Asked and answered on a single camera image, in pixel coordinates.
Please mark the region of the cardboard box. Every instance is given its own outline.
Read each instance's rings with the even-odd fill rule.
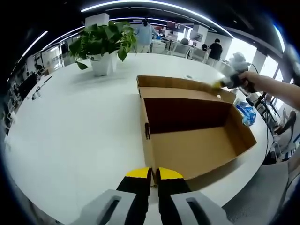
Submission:
[[[164,167],[189,180],[256,144],[233,105],[233,93],[170,77],[138,76],[137,84],[145,163],[153,171]]]

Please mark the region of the white table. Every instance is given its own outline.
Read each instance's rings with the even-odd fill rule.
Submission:
[[[105,190],[115,189],[128,171],[145,166],[137,75],[190,75],[207,83],[223,77],[197,61],[146,53],[129,54],[110,77],[95,78],[91,68],[81,71],[76,64],[51,75],[41,98],[25,99],[20,106],[8,135],[11,150],[6,151],[6,160],[25,195],[64,224],[76,220],[81,208]],[[240,92],[238,96],[245,99]],[[220,206],[250,181],[263,162],[267,127],[259,114],[251,130],[257,144],[227,173],[213,173],[218,179],[201,189]],[[151,191],[149,202],[145,224],[161,224],[157,190]]]

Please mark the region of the cable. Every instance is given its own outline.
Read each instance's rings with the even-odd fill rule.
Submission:
[[[254,66],[254,64],[250,63],[250,65],[252,65],[254,67],[254,69],[256,70],[256,72],[258,73],[258,71],[257,71],[256,67]]]

